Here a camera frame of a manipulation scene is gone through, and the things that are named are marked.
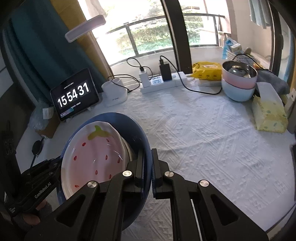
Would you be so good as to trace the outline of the person's left hand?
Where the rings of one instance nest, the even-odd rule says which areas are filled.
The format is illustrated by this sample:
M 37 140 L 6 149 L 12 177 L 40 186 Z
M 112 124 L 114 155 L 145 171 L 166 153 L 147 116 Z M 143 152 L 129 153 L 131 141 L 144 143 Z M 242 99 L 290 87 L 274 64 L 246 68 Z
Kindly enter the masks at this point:
M 28 226 L 38 225 L 52 213 L 52 211 L 51 204 L 45 199 L 35 209 L 31 210 L 29 213 L 23 214 L 22 221 Z

